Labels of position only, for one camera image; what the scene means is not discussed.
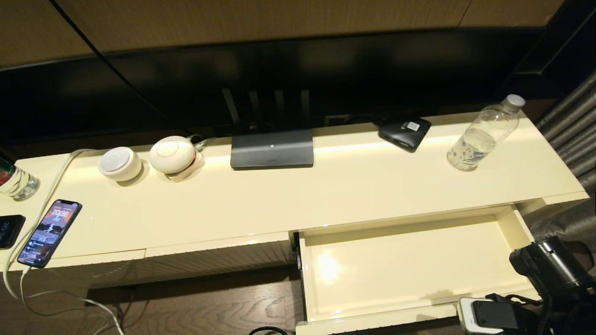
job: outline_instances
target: curtain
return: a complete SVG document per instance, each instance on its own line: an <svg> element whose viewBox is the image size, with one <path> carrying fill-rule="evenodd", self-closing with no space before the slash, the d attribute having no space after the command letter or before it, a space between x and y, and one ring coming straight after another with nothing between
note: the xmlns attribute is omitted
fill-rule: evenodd
<svg viewBox="0 0 596 335"><path fill-rule="evenodd" d="M584 242L596 258L596 70L536 124L582 184L590 199L539 222L529 222L534 238L558 235ZM596 276L596 266L590 270Z"/></svg>

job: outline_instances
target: bottle label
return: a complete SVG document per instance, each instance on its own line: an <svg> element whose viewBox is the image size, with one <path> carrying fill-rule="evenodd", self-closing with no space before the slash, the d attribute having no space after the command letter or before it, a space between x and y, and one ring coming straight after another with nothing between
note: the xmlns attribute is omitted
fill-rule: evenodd
<svg viewBox="0 0 596 335"><path fill-rule="evenodd" d="M7 182L13 176L16 167L0 158L0 186Z"/></svg>

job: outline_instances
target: phone screen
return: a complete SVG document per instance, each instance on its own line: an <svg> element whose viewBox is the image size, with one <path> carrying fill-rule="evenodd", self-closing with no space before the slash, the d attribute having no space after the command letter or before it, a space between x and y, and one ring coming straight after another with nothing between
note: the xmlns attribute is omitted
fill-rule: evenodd
<svg viewBox="0 0 596 335"><path fill-rule="evenodd" d="M23 247L18 262L45 266L79 209L79 203L56 200Z"/></svg>

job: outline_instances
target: closed drawer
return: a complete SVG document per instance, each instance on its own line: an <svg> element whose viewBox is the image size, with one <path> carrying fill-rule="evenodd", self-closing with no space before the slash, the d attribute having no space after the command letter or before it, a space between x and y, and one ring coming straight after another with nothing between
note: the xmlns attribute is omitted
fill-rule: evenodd
<svg viewBox="0 0 596 335"><path fill-rule="evenodd" d="M461 297L533 291L509 263L533 240L513 206L333 229L300 238L307 323L298 335L448 317Z"/></svg>

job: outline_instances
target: wood paneled wall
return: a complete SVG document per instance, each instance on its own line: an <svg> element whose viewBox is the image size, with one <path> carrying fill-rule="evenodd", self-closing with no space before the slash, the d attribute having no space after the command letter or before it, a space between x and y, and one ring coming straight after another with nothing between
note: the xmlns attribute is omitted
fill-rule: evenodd
<svg viewBox="0 0 596 335"><path fill-rule="evenodd" d="M58 0L102 52L546 25L564 0ZM47 0L0 2L0 67L90 54Z"/></svg>

